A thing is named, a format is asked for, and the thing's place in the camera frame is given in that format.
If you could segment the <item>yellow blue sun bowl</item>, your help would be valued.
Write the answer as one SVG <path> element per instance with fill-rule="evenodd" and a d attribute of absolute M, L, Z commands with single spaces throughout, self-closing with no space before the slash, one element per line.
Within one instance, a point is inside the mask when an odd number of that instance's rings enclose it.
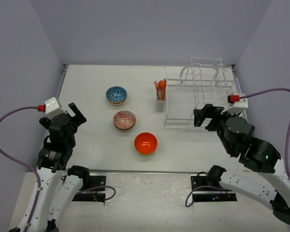
<path fill-rule="evenodd" d="M 125 101 L 126 101 L 127 98 L 124 98 L 124 99 L 120 99 L 118 101 L 113 101 L 112 99 L 109 99 L 107 98 L 107 101 L 109 103 L 111 103 L 112 105 L 120 105 L 120 104 L 123 104 Z"/>

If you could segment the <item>blue zigzag bowl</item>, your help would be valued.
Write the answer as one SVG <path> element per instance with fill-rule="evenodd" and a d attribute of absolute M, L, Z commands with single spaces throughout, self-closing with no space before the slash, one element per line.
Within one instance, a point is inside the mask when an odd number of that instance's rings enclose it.
<path fill-rule="evenodd" d="M 123 87 L 110 87 L 106 91 L 106 99 L 107 98 L 112 99 L 113 101 L 118 101 L 120 99 L 127 98 L 127 92 Z"/>

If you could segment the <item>floral orange flower bowl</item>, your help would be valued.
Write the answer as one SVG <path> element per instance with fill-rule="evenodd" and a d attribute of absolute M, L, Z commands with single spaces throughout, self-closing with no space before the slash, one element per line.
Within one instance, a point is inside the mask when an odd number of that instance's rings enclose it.
<path fill-rule="evenodd" d="M 130 128 L 117 128 L 120 132 L 128 132 L 128 131 L 132 131 L 134 129 L 134 127 L 130 127 Z"/>

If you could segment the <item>red patterned bowl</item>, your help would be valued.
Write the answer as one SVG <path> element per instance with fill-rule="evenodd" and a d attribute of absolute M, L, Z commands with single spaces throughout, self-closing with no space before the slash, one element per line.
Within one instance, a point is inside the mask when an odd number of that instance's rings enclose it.
<path fill-rule="evenodd" d="M 115 113 L 113 117 L 113 125 L 116 128 L 130 128 L 136 124 L 136 116 L 131 111 L 122 110 Z"/>

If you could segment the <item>yellow-green bowl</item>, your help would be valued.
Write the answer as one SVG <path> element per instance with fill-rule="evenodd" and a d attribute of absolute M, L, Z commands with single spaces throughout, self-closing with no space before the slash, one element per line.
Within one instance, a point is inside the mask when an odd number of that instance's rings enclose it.
<path fill-rule="evenodd" d="M 140 151 L 137 151 L 137 152 L 138 152 L 138 154 L 141 155 L 141 156 L 151 156 L 151 155 L 154 154 L 154 151 L 153 151 L 153 152 L 145 152 L 145 153 L 140 152 Z"/>

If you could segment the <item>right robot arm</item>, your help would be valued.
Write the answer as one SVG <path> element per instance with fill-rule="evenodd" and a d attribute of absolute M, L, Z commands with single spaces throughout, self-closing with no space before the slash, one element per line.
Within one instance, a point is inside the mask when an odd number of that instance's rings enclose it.
<path fill-rule="evenodd" d="M 194 109 L 193 113 L 195 127 L 209 119 L 205 129 L 217 134 L 226 153 L 238 158 L 246 169 L 268 182 L 252 182 L 214 165 L 206 174 L 204 187 L 238 192 L 264 205 L 277 219 L 290 225 L 290 177 L 276 148 L 255 137 L 255 127 L 246 119 L 227 113 L 223 107 L 206 104 L 202 109 Z"/>

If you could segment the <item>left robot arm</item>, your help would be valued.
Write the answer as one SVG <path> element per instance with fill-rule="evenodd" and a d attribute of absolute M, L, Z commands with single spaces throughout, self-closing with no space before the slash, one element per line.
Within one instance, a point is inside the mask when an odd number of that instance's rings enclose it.
<path fill-rule="evenodd" d="M 23 218 L 12 229 L 14 232 L 59 231 L 59 223 L 76 193 L 90 186 L 88 168 L 73 166 L 68 170 L 60 191 L 55 193 L 76 145 L 74 135 L 78 127 L 86 122 L 74 103 L 70 103 L 69 107 L 74 116 L 63 110 L 61 103 L 53 97 L 40 108 L 45 117 L 39 123 L 47 129 L 48 136 L 38 154 L 35 168 L 38 178 L 34 192 Z"/>

